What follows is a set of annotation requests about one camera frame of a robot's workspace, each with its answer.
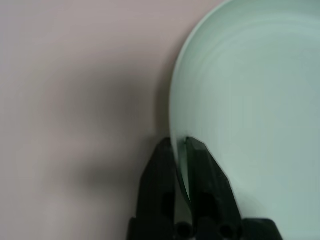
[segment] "table surface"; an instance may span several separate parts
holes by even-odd
[[[220,2],[0,3],[0,239],[126,238],[175,59]]]

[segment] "pink background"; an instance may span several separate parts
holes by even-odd
[[[125,240],[175,59],[220,2],[0,3],[0,239]]]

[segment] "light green plate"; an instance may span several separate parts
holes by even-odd
[[[235,0],[209,13],[173,74],[170,130],[204,142],[243,217],[320,240],[320,0]]]

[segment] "pink surface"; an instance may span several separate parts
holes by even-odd
[[[126,238],[175,59],[220,2],[0,3],[0,239]]]

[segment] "plate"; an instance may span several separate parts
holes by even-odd
[[[170,134],[188,192],[184,140],[204,142],[244,218],[284,239],[320,239],[320,1],[234,0],[178,57]]]

